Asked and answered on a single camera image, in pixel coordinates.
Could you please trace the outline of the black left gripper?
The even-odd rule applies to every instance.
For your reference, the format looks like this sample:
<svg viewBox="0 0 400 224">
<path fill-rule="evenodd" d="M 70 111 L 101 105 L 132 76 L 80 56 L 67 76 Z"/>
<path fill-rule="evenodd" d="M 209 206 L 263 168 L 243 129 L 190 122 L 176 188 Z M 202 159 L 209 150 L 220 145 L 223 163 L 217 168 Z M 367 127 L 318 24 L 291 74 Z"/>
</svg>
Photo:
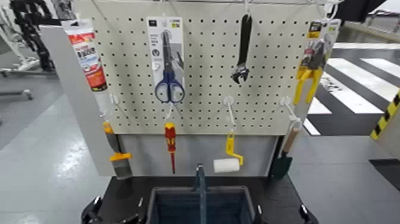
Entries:
<svg viewBox="0 0 400 224">
<path fill-rule="evenodd" d="M 99 224 L 142 224 L 146 223 L 146 215 L 143 206 L 144 198 L 141 197 L 137 204 L 137 213 L 133 216 L 125 217 L 119 220 L 111 220 L 99 214 L 102 206 L 102 197 L 95 197 L 90 203 L 90 210 L 84 210 L 81 214 L 81 223 L 99 223 Z"/>
</svg>

